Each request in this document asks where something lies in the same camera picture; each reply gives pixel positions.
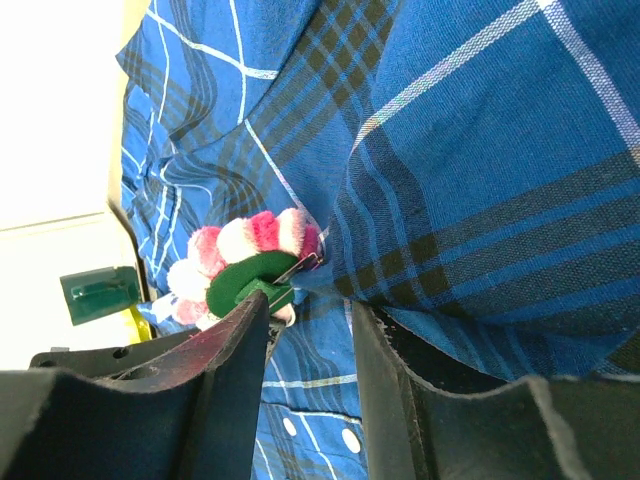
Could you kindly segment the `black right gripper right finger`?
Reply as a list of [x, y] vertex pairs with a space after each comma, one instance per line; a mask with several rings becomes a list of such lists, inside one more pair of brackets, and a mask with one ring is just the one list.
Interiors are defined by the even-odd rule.
[[352, 308], [373, 479], [635, 479], [635, 376], [504, 382], [425, 343], [384, 312]]

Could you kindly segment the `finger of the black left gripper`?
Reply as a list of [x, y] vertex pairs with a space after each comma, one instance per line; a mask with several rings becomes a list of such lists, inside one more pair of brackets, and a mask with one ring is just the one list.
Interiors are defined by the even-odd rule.
[[271, 355], [285, 323], [276, 319], [224, 319], [203, 330], [189, 330], [124, 347], [48, 352], [28, 368], [31, 380], [192, 380], [214, 371], [256, 342], [258, 358]]

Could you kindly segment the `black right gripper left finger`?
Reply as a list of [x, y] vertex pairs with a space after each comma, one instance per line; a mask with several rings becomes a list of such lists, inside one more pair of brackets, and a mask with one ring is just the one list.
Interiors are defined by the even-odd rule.
[[247, 479], [269, 330], [264, 294], [117, 378], [1, 375], [5, 479]]

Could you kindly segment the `pink flower brooch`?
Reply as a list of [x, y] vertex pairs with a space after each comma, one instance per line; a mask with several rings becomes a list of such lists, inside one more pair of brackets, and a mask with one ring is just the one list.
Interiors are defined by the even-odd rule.
[[290, 279], [320, 263], [319, 240], [318, 229], [298, 208], [196, 230], [186, 257], [167, 273], [173, 319], [204, 330], [260, 291], [267, 296], [270, 315], [292, 326], [296, 313]]

